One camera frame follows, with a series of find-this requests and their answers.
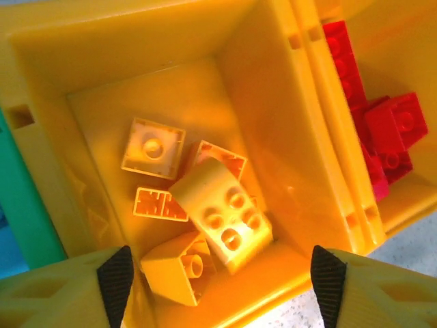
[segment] red lego duplo brick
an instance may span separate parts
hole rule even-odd
[[[378,155],[370,155],[363,143],[361,143],[361,150],[363,151],[367,171],[369,172],[373,193],[376,201],[379,202],[382,198],[389,195],[389,182],[384,174]]]
[[[349,107],[355,107],[357,105],[367,106],[367,99],[359,73],[344,77],[340,80]]]
[[[352,53],[348,30],[344,20],[323,25],[331,55],[336,58],[341,54]]]
[[[323,29],[349,107],[367,106],[363,82],[356,65],[345,22],[325,24]]]
[[[380,154],[379,157],[390,185],[412,171],[411,158],[408,152],[391,152]]]
[[[383,97],[380,97],[377,99],[370,100],[368,110],[370,110],[378,105],[381,105],[384,101],[387,101],[388,99],[390,99],[389,96],[383,96]]]
[[[414,92],[382,102],[365,121],[378,154],[405,152],[428,132]]]

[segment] bin floor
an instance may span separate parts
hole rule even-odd
[[[133,216],[137,187],[173,184],[120,168],[133,118],[186,130],[181,167],[191,145],[201,139],[249,157],[213,57],[83,90],[69,95],[68,101],[137,259],[193,226]],[[242,184],[265,210],[250,159]]]

